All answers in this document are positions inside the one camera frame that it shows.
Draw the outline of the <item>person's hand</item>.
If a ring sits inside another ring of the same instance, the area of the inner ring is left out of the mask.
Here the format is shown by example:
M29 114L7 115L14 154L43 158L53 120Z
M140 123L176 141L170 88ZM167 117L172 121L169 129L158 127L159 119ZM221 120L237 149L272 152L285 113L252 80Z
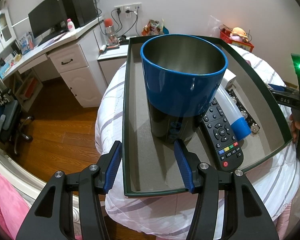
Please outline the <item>person's hand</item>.
M289 116L289 119L291 121L291 132L292 132L293 142L296 142L298 138L297 131L300 131L300 121L295 121L293 114Z

